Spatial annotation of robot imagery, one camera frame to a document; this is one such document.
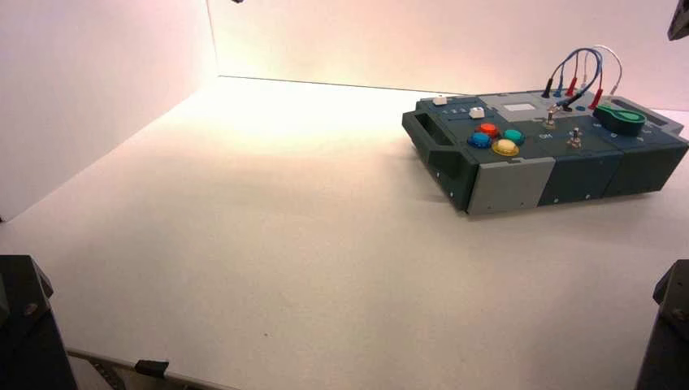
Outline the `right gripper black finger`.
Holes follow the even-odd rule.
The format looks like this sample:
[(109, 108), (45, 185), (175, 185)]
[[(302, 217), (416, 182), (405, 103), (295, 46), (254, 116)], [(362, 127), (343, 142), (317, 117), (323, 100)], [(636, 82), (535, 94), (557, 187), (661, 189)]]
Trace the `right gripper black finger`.
[(678, 0), (667, 31), (669, 41), (688, 36), (688, 0)]

